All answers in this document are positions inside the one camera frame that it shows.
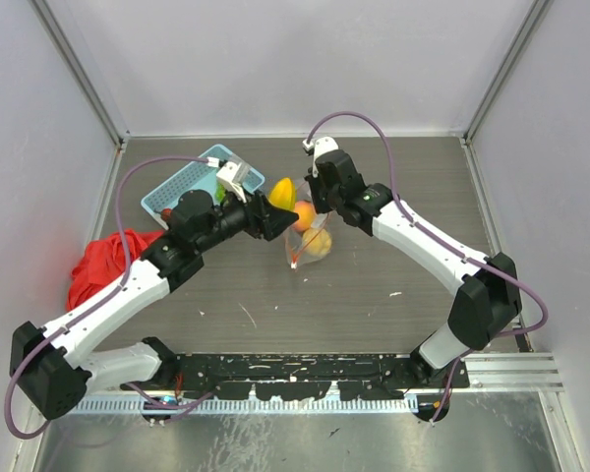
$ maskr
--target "gray floor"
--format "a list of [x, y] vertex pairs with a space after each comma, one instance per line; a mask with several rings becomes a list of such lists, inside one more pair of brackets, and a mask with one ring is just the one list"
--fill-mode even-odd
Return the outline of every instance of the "gray floor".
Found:
[[[366, 182], [388, 181], [377, 139], [340, 139]], [[222, 143], [266, 177], [300, 177], [310, 165], [301, 140], [133, 140], [119, 176], [147, 157], [198, 155]], [[489, 252], [459, 141], [393, 139], [400, 194], [423, 217], [465, 244]], [[158, 229], [140, 199], [180, 163], [143, 169], [122, 200], [126, 227]], [[410, 352], [447, 318], [451, 296], [429, 273], [390, 246], [335, 218], [330, 255], [298, 271], [286, 262], [283, 241], [240, 235], [205, 255], [206, 266], [177, 292], [115, 331], [101, 349], [155, 335], [186, 352]], [[107, 214], [102, 235], [115, 231]], [[254, 323], [245, 313], [246, 309]], [[514, 351], [513, 339], [493, 350]]]
[[410, 413], [192, 414], [164, 428], [135, 414], [67, 416], [34, 471], [560, 470], [536, 393], [459, 392], [450, 405], [434, 428]]

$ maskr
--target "red fabric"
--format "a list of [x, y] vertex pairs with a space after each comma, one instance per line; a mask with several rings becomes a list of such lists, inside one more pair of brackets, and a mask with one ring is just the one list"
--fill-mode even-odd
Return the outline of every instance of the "red fabric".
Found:
[[[125, 230], [131, 262], [163, 231], [137, 233], [133, 229]], [[68, 290], [68, 310], [81, 305], [92, 295], [109, 285], [125, 271], [125, 255], [122, 251], [120, 234], [113, 233], [106, 239], [92, 241], [86, 247], [86, 253], [79, 264], [72, 269], [72, 285]]]

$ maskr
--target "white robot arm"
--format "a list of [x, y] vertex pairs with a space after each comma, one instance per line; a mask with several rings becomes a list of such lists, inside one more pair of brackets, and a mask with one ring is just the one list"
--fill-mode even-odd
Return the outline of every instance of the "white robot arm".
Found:
[[[228, 192], [219, 206], [213, 204], [207, 192], [184, 194], [171, 211], [168, 231], [132, 263], [130, 276], [122, 287], [119, 277], [77, 309], [41, 328], [26, 322], [15, 330], [11, 375], [32, 349], [47, 342], [58, 330], [64, 331], [41, 350], [18, 378], [18, 386], [45, 418], [52, 420], [66, 414], [87, 393], [97, 390], [127, 382], [170, 383], [179, 371], [179, 361], [157, 338], [146, 338], [124, 349], [92, 351], [133, 315], [197, 273], [204, 265], [205, 251], [242, 231], [270, 241], [297, 220], [296, 213], [272, 206], [261, 192], [250, 195], [243, 190], [242, 182], [249, 168], [238, 158], [222, 165], [217, 178]], [[80, 322], [71, 324], [112, 291], [117, 291], [115, 296]]]
[[429, 378], [464, 352], [483, 349], [520, 313], [517, 287], [467, 263], [468, 259], [486, 262], [515, 278], [515, 264], [509, 257], [500, 253], [489, 258], [465, 247], [405, 201], [395, 201], [388, 187], [366, 185], [351, 157], [333, 138], [304, 141], [304, 150], [313, 156], [306, 180], [317, 212], [335, 210], [347, 224], [399, 249], [455, 297], [447, 322], [411, 354], [416, 377]]

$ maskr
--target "blue basket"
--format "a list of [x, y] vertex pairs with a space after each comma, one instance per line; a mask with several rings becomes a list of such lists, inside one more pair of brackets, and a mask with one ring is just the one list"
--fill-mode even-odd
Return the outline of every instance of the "blue basket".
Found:
[[[219, 160], [228, 160], [234, 153], [223, 145], [215, 145], [201, 154], [200, 157], [217, 157]], [[150, 191], [141, 201], [142, 207], [155, 221], [166, 228], [166, 223], [159, 214], [166, 208], [175, 208], [179, 198], [189, 190], [205, 190], [214, 200], [216, 199], [218, 182], [216, 181], [217, 168], [209, 167], [202, 162], [191, 162], [154, 190]], [[243, 187], [249, 193], [256, 192], [265, 182], [265, 176], [253, 167], [247, 174]]]

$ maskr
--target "yellow fruit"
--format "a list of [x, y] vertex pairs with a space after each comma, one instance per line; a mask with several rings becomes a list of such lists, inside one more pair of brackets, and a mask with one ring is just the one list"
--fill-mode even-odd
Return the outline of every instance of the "yellow fruit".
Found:
[[311, 228], [302, 236], [302, 244], [308, 254], [322, 258], [330, 252], [332, 237], [324, 229]]
[[297, 199], [297, 189], [295, 184], [288, 177], [280, 180], [275, 184], [273, 190], [268, 194], [268, 201], [274, 207], [288, 209], [292, 211]]
[[293, 229], [300, 233], [310, 228], [317, 217], [315, 206], [309, 202], [297, 202], [292, 210], [299, 215], [299, 219], [293, 223]]

